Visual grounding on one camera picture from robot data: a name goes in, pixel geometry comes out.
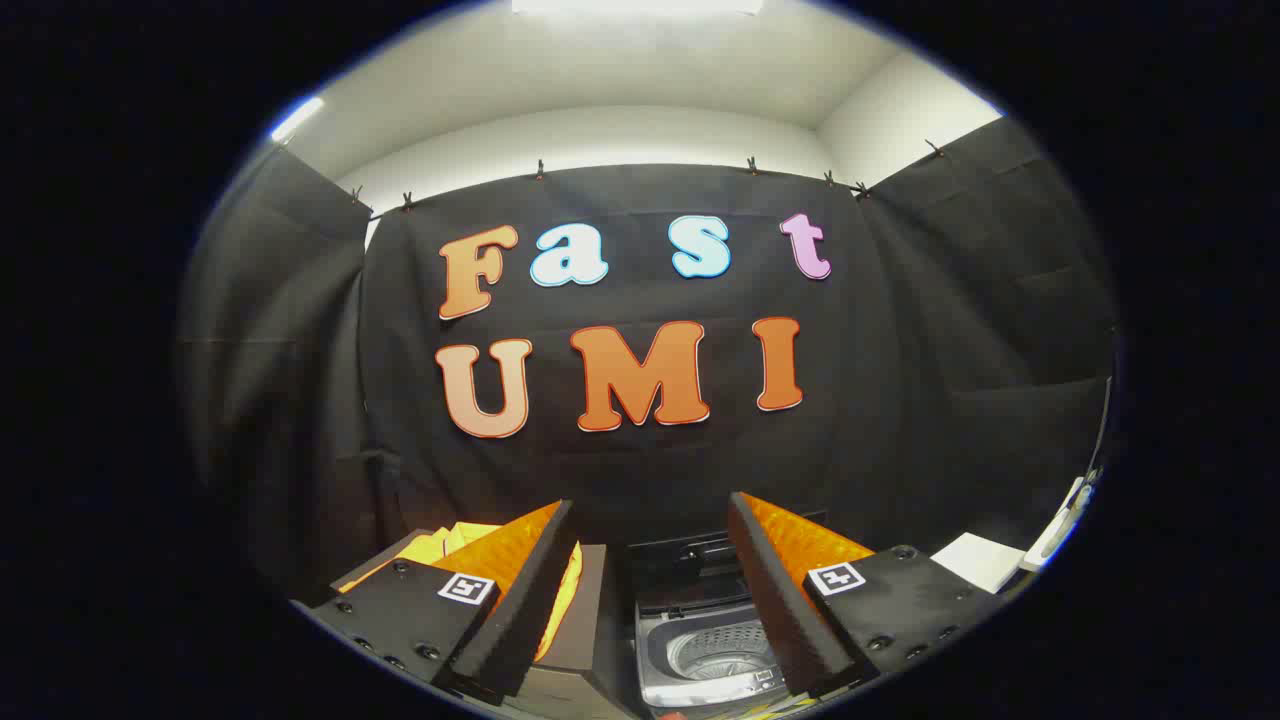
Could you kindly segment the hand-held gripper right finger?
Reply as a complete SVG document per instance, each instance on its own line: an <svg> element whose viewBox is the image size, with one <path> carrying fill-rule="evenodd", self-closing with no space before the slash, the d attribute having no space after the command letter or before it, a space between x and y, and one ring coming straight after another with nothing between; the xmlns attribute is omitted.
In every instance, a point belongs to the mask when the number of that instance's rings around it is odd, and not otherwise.
<svg viewBox="0 0 1280 720"><path fill-rule="evenodd" d="M794 694L822 697L904 673L1001 605L909 544L874 552L744 492L730 496L727 529Z"/></svg>

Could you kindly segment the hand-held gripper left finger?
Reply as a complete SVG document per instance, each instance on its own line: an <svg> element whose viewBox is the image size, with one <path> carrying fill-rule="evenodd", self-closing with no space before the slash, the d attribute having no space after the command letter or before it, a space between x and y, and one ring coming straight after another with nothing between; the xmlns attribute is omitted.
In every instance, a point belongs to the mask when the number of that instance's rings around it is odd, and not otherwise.
<svg viewBox="0 0 1280 720"><path fill-rule="evenodd" d="M389 559L310 620L416 685L499 703L532 666L575 523L572 502L559 500L431 562Z"/></svg>

